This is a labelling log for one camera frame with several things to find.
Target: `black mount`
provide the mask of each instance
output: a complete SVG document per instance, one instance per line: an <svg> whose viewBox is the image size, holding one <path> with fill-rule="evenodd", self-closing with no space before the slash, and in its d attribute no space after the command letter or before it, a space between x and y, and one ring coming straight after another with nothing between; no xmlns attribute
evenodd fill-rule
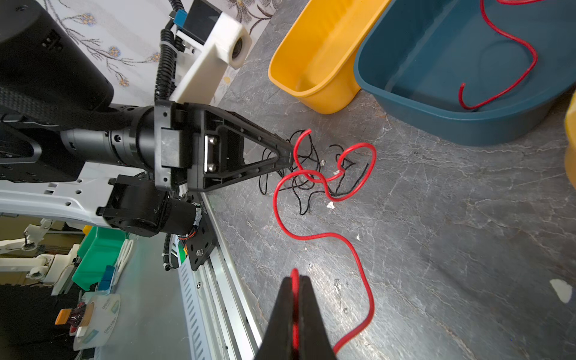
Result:
<svg viewBox="0 0 576 360"><path fill-rule="evenodd" d="M156 189L153 181L119 175L108 183L114 185L108 204L96 214L112 227L146 237L160 231L185 235L192 229L196 207Z"/></svg>
<svg viewBox="0 0 576 360"><path fill-rule="evenodd" d="M212 219L206 211L206 205L200 193L189 191L188 201L192 203L199 203L202 208L202 219L196 230L196 235L189 238L185 242L186 251L190 259L190 266L192 270L197 270L202 265L218 243L218 236L212 225Z"/></svg>
<svg viewBox="0 0 576 360"><path fill-rule="evenodd" d="M245 139L275 156L246 164ZM163 190L174 190L185 179L190 190L214 190L293 163L293 147L286 140L234 112L209 105L157 100L154 140L154 178Z"/></svg>

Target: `white debris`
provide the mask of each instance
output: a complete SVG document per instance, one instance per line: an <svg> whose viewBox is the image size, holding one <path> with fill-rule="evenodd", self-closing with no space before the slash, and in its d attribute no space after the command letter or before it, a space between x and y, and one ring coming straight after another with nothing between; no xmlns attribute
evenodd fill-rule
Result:
<svg viewBox="0 0 576 360"><path fill-rule="evenodd" d="M570 298L572 297L572 286L570 286L567 282L560 279L553 279L550 280L550 285L556 291L556 295L560 298L564 304L568 304Z"/></svg>

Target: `floral wallpaper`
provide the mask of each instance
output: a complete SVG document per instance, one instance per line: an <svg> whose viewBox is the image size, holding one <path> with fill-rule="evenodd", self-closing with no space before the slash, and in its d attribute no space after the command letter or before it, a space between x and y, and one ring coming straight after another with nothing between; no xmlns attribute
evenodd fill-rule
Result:
<svg viewBox="0 0 576 360"><path fill-rule="evenodd" d="M154 101L160 30L168 0L37 0L114 86L114 103ZM236 18L256 43L281 0L208 0ZM183 0L190 8L192 1ZM212 100L217 106L237 70L228 68Z"/></svg>

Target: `black bracket plate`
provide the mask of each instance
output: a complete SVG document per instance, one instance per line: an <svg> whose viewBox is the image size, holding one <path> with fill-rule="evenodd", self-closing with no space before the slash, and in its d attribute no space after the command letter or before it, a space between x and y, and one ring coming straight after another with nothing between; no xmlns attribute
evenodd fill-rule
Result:
<svg viewBox="0 0 576 360"><path fill-rule="evenodd" d="M200 265L204 264L206 259L218 244L218 236L212 225L212 219L206 211L206 205L202 201L200 193L189 191L188 198L192 202L200 203L202 207L202 219L198 225L196 235L186 240L186 251L190 259L190 266L192 270L197 270Z"/></svg>
<svg viewBox="0 0 576 360"><path fill-rule="evenodd" d="M196 132L188 189L210 191L262 174L288 168L294 162L294 147L235 112L194 104ZM246 164L244 140L248 139L274 153L274 157Z"/></svg>

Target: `red wire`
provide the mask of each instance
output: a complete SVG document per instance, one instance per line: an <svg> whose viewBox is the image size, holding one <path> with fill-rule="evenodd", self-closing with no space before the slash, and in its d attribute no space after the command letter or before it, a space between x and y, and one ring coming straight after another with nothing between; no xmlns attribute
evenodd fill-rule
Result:
<svg viewBox="0 0 576 360"><path fill-rule="evenodd" d="M503 5L526 5L544 0L496 0Z"/></svg>
<svg viewBox="0 0 576 360"><path fill-rule="evenodd" d="M188 240L189 238L191 238L191 237L194 236L194 235L196 235L196 231L194 231L193 234L188 235L188 237L178 236L178 238L179 238L180 240Z"/></svg>
<svg viewBox="0 0 576 360"><path fill-rule="evenodd" d="M358 266L358 271L360 272L360 277L362 278L362 282L364 283L364 287L366 288L366 293L368 294L368 302L369 302L369 309L368 309L368 315L366 316L366 318L364 319L363 322L360 323L360 325L358 325L357 327L355 327L352 331L350 331L349 333L347 333L346 335L344 335L344 337L342 337L337 343L336 345L334 345L334 354L337 354L338 351L347 343L349 342L352 338L354 338L356 335L358 335L362 330L364 330L372 321L372 318L374 317L374 297L372 295L372 290L370 289L370 285L368 284L368 280L366 279L366 274L364 274L364 269L362 267L362 262L360 261L360 258L358 257L358 254L356 253L356 250L354 249L354 246L352 246L352 244L348 241L348 239L346 239L345 237L343 237L340 234L336 234L336 233L323 233L323 234L317 234L317 235L308 235L308 236L299 236L296 234L291 233L286 226L284 225L284 223L282 222L282 220L280 219L280 215L278 213L278 193L280 191L280 189L283 187L284 183L287 182L288 180L292 179L295 176L299 176L299 175L304 175L306 177L308 177L308 179L312 182L315 183L322 183L324 185L324 191L326 193L326 196L328 197L328 199L330 199L333 202L338 202L338 201L343 201L345 199L348 199L349 197L351 197L352 195L356 194L356 192L358 192L358 190L360 190L360 188L366 183L366 180L368 179L368 177L370 176L370 174L372 173L372 169L374 168L374 165L376 164L376 148L368 143L359 143L353 146L350 146L348 149L346 149L342 155L339 158L339 163L338 163L338 169L340 170L340 173L336 176L332 176L331 178L329 178L328 180L324 177L324 175L322 175L320 172L318 171L314 171L314 170L304 170L302 169L302 165L300 165L300 162L298 161L298 147L300 146L300 143L302 142L302 140L304 140L308 134L310 134L312 132L312 130L308 129L306 131L304 131L302 133L302 135L300 135L300 137L298 138L298 141L296 142L296 144L294 145L294 153L296 154L296 156L294 156L294 159L296 161L296 164L298 165L298 167L301 170L295 171L291 174L286 175L285 177L282 178L282 180L280 180L280 182L278 183L278 185L276 186L276 190L274 191L274 197L272 198L272 206L274 208L274 215L276 216L276 220L278 221L278 225L280 226L280 228L291 238L294 238L296 240L314 240L317 238L323 238L323 237L335 237L341 241L343 241L346 246L348 246L348 248L350 249L350 251L352 252L352 255L354 257L354 260L356 260L356 265ZM344 161L344 159L346 158L346 155L348 155L349 153L351 153L352 151L356 150L356 149L360 149L362 147L368 148L370 149L370 151L372 151L372 162L370 163L370 166L368 167L368 170L366 171L366 176L362 179L362 181L358 184L358 186L348 195L346 196L342 196L341 198L333 198L330 195L330 192L328 190L328 181L332 181L334 179L337 179L338 177L344 175L344 172L346 171L343 167L342 167L342 162ZM317 177L317 179L312 179L311 177L309 177L309 175L313 175L315 177Z"/></svg>
<svg viewBox="0 0 576 360"><path fill-rule="evenodd" d="M294 312L292 313L292 349L294 349L294 353L297 354L300 346L300 332L298 330L298 293L300 292L300 274L298 273L298 269L292 269L290 278L292 279L292 295L294 296Z"/></svg>
<svg viewBox="0 0 576 360"><path fill-rule="evenodd" d="M524 4L534 3L534 2L543 1L543 0L513 0L513 1L511 1L511 0L496 0L496 1L498 1L501 4L505 4L505 5L524 5ZM466 83L463 82L462 85L460 85L460 91L458 92L458 101L460 102L460 106L462 106L466 110L474 110L474 109L481 108L482 106L491 103L492 101L498 99L502 95L511 91L516 86L518 86L518 84L520 84L520 82L522 82L522 80L524 80L526 78L526 76L528 76L528 74L532 71L532 69L534 69L534 67L536 66L536 63L538 62L538 53L536 52L536 49L534 49L532 47L532 45L530 45L527 41L520 39L519 37L515 37L514 35L508 34L507 32L500 30L499 28L496 27L496 25L494 25L492 23L492 21L490 21L490 19L488 18L488 15L486 15L486 9L484 8L484 0L480 0L480 12L482 13L482 18L484 19L486 24L488 24L488 26L490 26L492 28L492 30L494 30L497 33L499 33L500 35L505 36L510 40L514 40L517 43L526 47L530 51L530 53L532 54L533 59L532 59L532 64L530 65L530 67L523 73L522 76L520 76L520 78L518 80L516 80L515 83L512 84L512 86L510 86L506 90L502 91L500 94L492 96L490 99L488 99L488 100L484 101L483 103L480 103L476 106L470 107L470 106L467 106L466 104L464 104L463 92L464 92L464 87L466 86Z"/></svg>

